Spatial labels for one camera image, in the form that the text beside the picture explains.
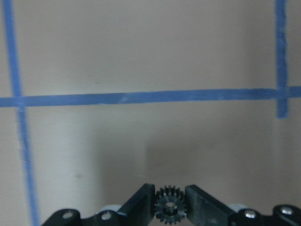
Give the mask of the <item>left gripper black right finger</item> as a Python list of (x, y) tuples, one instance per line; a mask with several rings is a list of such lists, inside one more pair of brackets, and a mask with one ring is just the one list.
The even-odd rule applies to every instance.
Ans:
[(194, 226), (232, 226), (237, 214), (196, 185), (185, 187), (187, 219)]

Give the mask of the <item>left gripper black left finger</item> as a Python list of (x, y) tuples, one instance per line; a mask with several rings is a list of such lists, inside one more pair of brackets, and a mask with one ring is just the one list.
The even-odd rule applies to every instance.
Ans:
[(122, 226), (148, 226), (154, 217), (155, 186), (143, 184), (117, 211)]

